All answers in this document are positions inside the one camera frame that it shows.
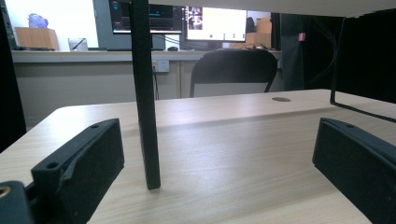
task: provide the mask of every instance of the purple object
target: purple object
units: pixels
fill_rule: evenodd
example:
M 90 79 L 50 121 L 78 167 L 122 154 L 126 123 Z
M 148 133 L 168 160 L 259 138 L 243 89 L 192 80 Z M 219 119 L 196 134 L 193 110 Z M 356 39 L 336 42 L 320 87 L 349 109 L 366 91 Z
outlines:
M 49 25 L 49 21 L 47 21 L 47 19 L 44 19 L 42 16 L 35 13 L 31 13 L 28 20 L 29 27 L 31 28 L 47 28 Z

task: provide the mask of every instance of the black vertical pole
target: black vertical pole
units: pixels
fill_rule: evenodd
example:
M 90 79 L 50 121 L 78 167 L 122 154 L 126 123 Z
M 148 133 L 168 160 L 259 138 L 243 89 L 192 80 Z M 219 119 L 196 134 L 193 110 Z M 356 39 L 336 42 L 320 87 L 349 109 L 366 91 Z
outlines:
M 14 71 L 3 12 L 0 16 L 0 153 L 26 133 L 20 91 Z
M 129 6 L 133 42 L 134 86 L 136 89 L 137 113 L 140 126 L 140 142 L 148 189 L 157 189 L 161 185 L 161 179 L 151 67 L 149 1 L 132 0 L 129 2 Z

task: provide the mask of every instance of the desk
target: desk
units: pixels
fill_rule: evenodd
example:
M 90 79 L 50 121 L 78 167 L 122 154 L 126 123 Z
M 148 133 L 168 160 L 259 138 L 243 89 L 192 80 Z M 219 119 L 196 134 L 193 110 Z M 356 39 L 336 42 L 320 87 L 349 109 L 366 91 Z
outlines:
M 160 99 L 190 97 L 192 68 L 206 53 L 193 50 L 153 51 L 153 61 L 170 62 L 169 73 L 157 74 Z M 281 52 L 272 53 L 280 60 Z M 130 51 L 12 51 L 12 57 L 23 113 L 29 127 L 63 106 L 135 101 Z M 218 86 L 219 90 L 212 93 L 230 89 L 228 86 Z M 283 86 L 279 73 L 271 91 L 283 91 Z M 238 87 L 235 90 L 237 93 L 263 90 L 260 84 Z
M 30 169 L 67 140 L 120 118 L 125 168 L 92 223 L 369 223 L 311 161 L 319 118 L 349 122 L 393 145 L 396 124 L 329 99 L 329 91 L 317 90 L 156 102 L 162 186 L 152 191 L 135 103 L 60 108 L 0 154 L 0 182 L 27 185 Z M 396 109 L 343 93 L 337 100 L 386 114 Z

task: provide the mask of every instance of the black bracket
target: black bracket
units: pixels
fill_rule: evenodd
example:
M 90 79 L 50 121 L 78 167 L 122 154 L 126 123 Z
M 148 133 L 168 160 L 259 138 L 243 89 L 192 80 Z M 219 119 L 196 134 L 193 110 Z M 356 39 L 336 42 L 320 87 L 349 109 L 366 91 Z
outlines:
M 129 0 L 134 87 L 148 189 L 161 186 L 149 32 L 149 0 Z
M 0 183 L 0 220 L 86 223 L 123 165 L 120 121 L 93 124 L 37 164 L 26 188 Z
M 315 166 L 373 223 L 396 223 L 396 147 L 334 119 L 321 119 Z

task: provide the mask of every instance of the black metal rod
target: black metal rod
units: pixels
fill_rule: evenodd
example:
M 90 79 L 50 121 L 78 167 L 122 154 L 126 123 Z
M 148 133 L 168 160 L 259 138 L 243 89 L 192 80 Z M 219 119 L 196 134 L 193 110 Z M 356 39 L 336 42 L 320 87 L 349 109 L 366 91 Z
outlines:
M 161 178 L 151 67 L 149 1 L 133 0 L 129 6 L 140 142 L 148 189 L 157 189 L 161 186 Z
M 368 115 L 368 116 L 371 116 L 371 117 L 374 117 L 374 118 L 377 118 L 377 119 L 383 119 L 383 120 L 387 120 L 387 121 L 396 123 L 396 119 L 393 119 L 393 118 L 390 118 L 390 117 L 386 117 L 386 116 L 382 116 L 382 115 L 377 115 L 377 114 L 374 114 L 374 113 L 370 113 L 368 111 L 360 110 L 360 109 L 358 109 L 356 107 L 353 107 L 351 105 L 344 105 L 344 104 L 340 104 L 340 103 L 335 102 L 335 95 L 336 95 L 335 92 L 337 90 L 337 81 L 338 81 L 337 78 L 338 78 L 338 70 L 339 70 L 338 65 L 339 65 L 339 60 L 340 60 L 340 56 L 339 55 L 341 55 L 340 52 L 341 52 L 341 49 L 342 49 L 341 40 L 342 40 L 342 37 L 343 37 L 343 31 L 345 29 L 346 22 L 347 22 L 347 18 L 343 18 L 343 21 L 342 21 L 342 24 L 341 24 L 340 36 L 339 36 L 339 39 L 338 39 L 337 51 L 334 53 L 335 54 L 335 56 L 334 56 L 335 57 L 335 65 L 334 65 L 334 71 L 333 71 L 333 75 L 332 75 L 332 91 L 331 91 L 331 95 L 330 95 L 330 104 L 338 106 L 338 107 L 341 107 L 341 108 L 344 108 L 344 109 L 352 110 L 352 111 L 355 111 L 355 112 L 358 112 L 358 113 L 361 113 L 361 114 L 364 114 L 364 115 Z

